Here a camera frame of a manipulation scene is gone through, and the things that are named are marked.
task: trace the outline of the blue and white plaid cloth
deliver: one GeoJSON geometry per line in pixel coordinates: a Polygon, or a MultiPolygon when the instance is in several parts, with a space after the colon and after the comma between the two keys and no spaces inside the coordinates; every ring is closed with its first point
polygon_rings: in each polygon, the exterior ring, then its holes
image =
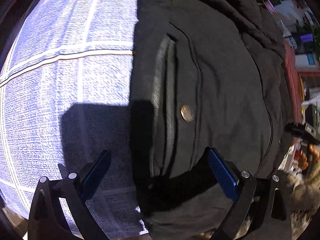
{"type": "Polygon", "coordinates": [[[20,30],[0,74],[0,194],[23,217],[41,176],[78,172],[105,149],[111,167],[86,204],[109,238],[147,233],[128,146],[136,9],[137,0],[40,0],[20,30]]]}

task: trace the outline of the red fabric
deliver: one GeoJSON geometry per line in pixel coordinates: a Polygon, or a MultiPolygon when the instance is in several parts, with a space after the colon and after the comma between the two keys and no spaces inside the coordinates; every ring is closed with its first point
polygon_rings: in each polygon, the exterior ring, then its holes
{"type": "Polygon", "coordinates": [[[292,117],[295,123],[301,122],[301,99],[299,95],[299,83],[298,83],[298,72],[296,66],[296,56],[294,50],[290,47],[289,43],[284,41],[286,55],[283,61],[284,76],[287,81],[289,90],[289,96],[292,106],[292,117]]]}

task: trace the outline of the black fabric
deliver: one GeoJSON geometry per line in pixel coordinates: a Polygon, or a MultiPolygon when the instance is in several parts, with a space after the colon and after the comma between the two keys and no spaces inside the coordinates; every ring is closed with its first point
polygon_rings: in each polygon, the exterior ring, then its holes
{"type": "Polygon", "coordinates": [[[218,227],[232,204],[206,147],[260,178],[288,150],[283,39],[255,0],[139,0],[138,20],[130,85],[138,202],[153,239],[183,239],[218,227]]]}

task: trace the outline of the blue gripper pad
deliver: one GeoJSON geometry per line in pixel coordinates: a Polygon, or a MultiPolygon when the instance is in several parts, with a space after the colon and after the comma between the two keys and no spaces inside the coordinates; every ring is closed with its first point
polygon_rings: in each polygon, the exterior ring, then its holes
{"type": "Polygon", "coordinates": [[[233,171],[216,149],[209,150],[208,163],[225,196],[236,202],[239,198],[238,178],[234,178],[233,171]]]}

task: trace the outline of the gold button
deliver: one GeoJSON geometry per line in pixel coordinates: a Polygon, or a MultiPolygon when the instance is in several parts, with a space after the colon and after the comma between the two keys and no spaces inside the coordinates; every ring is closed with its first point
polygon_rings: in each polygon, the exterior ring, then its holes
{"type": "Polygon", "coordinates": [[[186,122],[191,122],[195,118],[195,113],[193,109],[187,105],[181,107],[181,115],[186,122]]]}

